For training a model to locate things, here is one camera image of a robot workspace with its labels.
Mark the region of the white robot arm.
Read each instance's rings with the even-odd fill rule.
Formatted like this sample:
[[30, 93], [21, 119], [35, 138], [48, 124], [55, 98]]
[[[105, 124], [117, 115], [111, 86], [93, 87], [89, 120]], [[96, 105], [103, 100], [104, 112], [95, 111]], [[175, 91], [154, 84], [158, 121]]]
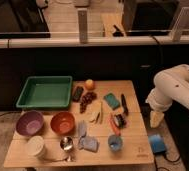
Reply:
[[158, 72], [153, 79], [155, 87], [145, 102], [151, 108], [150, 126], [158, 127], [174, 101], [189, 110], [189, 65], [180, 64]]

